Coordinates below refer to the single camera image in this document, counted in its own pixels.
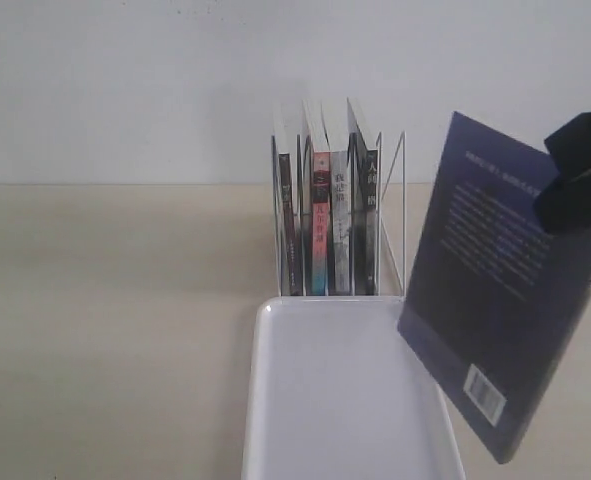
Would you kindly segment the dark blue book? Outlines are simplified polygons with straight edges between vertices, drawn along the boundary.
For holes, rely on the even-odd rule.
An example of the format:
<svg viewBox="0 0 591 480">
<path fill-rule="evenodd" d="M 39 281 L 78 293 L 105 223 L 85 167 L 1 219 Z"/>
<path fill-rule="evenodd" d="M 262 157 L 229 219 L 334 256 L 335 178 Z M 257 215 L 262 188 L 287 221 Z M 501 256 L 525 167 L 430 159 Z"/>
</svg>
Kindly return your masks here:
<svg viewBox="0 0 591 480">
<path fill-rule="evenodd" d="M 398 323 L 500 464 L 591 298 L 591 227 L 546 233 L 533 210 L 559 175 L 545 146 L 454 113 Z"/>
</svg>

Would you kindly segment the black book white characters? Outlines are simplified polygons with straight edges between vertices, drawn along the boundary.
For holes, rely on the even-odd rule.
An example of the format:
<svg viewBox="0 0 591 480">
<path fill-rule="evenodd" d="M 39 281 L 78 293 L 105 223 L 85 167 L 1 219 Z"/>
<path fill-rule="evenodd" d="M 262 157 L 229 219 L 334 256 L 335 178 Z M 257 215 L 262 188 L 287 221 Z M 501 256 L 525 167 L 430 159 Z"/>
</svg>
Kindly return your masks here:
<svg viewBox="0 0 591 480">
<path fill-rule="evenodd" d="M 377 292 L 379 151 L 366 116 L 355 97 L 347 98 L 353 156 L 355 294 Z"/>
</svg>

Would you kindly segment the grey white book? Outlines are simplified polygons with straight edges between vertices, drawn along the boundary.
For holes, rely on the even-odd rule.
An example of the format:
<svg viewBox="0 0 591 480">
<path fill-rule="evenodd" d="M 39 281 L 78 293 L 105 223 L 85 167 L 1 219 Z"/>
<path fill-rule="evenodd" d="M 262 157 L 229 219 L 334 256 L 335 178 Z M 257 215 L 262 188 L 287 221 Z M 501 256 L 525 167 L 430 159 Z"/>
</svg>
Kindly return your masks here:
<svg viewBox="0 0 591 480">
<path fill-rule="evenodd" d="M 323 100 L 321 113 L 330 150 L 334 292 L 345 296 L 351 293 L 350 168 L 346 111 L 336 102 Z"/>
</svg>

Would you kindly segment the red teal spine book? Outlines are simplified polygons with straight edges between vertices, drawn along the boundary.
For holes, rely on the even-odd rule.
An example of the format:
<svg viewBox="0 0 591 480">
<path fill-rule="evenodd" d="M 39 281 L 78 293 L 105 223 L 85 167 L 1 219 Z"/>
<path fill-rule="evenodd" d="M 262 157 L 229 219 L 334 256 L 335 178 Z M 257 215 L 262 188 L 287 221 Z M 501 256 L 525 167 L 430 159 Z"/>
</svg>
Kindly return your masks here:
<svg viewBox="0 0 591 480">
<path fill-rule="evenodd" d="M 308 254 L 307 293 L 326 294 L 329 223 L 330 149 L 320 107 L 303 101 L 305 246 Z"/>
</svg>

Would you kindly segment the black book gold bamboo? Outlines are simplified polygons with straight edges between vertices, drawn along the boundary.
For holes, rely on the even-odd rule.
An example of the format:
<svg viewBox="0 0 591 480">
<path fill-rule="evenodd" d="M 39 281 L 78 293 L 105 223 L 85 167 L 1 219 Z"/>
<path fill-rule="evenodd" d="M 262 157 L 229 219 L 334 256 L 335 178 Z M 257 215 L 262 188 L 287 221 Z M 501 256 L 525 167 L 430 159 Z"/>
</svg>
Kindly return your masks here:
<svg viewBox="0 0 591 480">
<path fill-rule="evenodd" d="M 304 293 L 300 240 L 293 203 L 291 156 L 281 105 L 272 110 L 273 195 L 276 225 L 280 294 L 302 296 Z"/>
</svg>

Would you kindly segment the white plastic tray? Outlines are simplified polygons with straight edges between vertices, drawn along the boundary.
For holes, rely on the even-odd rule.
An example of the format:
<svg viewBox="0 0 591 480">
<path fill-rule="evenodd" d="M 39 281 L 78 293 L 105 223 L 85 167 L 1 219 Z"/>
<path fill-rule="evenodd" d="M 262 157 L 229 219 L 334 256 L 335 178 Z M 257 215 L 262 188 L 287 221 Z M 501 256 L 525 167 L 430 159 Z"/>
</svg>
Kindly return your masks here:
<svg viewBox="0 0 591 480">
<path fill-rule="evenodd" d="M 461 479 L 436 382 L 398 296 L 279 296 L 257 311 L 245 479 Z"/>
</svg>

